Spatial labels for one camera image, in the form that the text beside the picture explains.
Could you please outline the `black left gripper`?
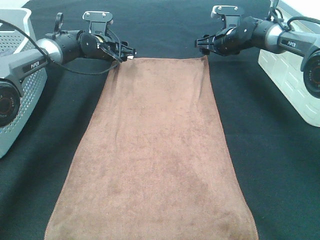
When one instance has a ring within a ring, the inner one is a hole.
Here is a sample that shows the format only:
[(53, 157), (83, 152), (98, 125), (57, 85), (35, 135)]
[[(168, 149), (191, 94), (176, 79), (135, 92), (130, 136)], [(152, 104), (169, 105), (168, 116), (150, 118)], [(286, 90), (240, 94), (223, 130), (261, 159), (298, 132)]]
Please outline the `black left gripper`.
[(129, 47), (128, 42), (110, 35), (82, 33), (79, 44), (84, 56), (89, 59), (126, 61), (128, 56), (136, 56), (136, 49)]

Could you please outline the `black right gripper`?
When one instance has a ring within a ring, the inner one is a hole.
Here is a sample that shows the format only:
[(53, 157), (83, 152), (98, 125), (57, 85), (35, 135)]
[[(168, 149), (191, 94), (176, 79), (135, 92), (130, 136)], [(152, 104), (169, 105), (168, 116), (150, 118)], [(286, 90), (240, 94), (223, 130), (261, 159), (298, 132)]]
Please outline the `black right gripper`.
[(215, 35), (205, 35), (195, 40), (195, 47), (204, 55), (215, 53), (220, 56), (238, 55), (242, 50), (252, 48), (254, 31), (259, 20), (248, 16), (236, 27), (225, 28)]

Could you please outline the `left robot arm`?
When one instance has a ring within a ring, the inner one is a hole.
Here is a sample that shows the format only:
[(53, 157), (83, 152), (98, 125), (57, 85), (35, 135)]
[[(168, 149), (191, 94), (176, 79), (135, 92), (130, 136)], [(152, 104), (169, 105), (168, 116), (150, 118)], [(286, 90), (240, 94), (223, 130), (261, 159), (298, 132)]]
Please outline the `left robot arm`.
[(0, 58), (0, 125), (10, 124), (18, 115), (24, 95), (22, 81), (48, 64), (66, 64), (76, 58), (125, 62), (136, 56), (126, 41), (82, 30), (48, 34), (37, 47)]

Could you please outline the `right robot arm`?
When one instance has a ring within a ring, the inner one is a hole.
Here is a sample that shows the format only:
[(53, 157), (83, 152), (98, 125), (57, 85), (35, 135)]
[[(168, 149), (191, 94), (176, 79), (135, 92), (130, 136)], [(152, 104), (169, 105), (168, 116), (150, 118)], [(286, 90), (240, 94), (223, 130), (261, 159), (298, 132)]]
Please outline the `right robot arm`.
[(248, 16), (236, 27), (225, 28), (214, 35), (195, 40), (204, 55), (237, 55), (242, 50), (258, 48), (274, 54), (291, 52), (303, 57), (300, 71), (308, 93), (320, 97), (320, 35), (287, 29), (275, 21)]

